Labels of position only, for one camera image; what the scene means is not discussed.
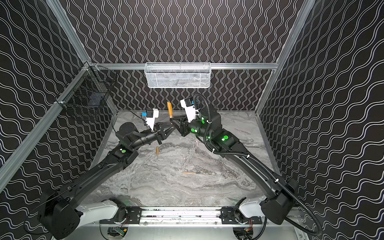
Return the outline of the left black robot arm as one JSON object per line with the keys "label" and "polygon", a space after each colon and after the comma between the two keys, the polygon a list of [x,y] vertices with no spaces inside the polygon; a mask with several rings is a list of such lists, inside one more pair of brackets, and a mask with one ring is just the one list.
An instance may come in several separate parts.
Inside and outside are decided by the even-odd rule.
{"label": "left black robot arm", "polygon": [[140,147],[152,142],[160,144],[174,130],[171,123],[157,123],[153,130],[142,132],[131,122],[122,124],[116,132],[118,145],[101,162],[57,190],[41,194],[40,205],[37,207],[38,221],[58,240],[69,236],[85,215],[76,209],[83,199],[107,179],[132,164],[139,155]]}

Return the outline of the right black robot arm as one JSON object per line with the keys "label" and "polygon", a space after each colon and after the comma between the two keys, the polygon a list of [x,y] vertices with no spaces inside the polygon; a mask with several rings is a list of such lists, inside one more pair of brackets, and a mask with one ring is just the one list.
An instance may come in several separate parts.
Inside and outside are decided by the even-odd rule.
{"label": "right black robot arm", "polygon": [[173,117],[170,121],[182,136],[195,135],[208,146],[210,152],[233,163],[263,192],[263,197],[240,201],[239,215],[246,219],[267,217],[276,225],[290,220],[289,214],[296,201],[288,191],[294,193],[297,183],[285,182],[282,176],[251,154],[239,138],[223,128],[219,113],[213,112],[210,116],[202,114],[191,122],[187,116]]}

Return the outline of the brown pen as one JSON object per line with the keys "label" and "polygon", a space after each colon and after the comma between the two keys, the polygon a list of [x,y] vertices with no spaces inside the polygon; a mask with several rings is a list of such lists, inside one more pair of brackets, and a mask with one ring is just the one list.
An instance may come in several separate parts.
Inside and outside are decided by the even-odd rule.
{"label": "brown pen", "polygon": [[171,102],[167,102],[167,108],[168,108],[169,117],[170,119],[172,119],[174,117],[174,114],[173,114],[173,106]]}

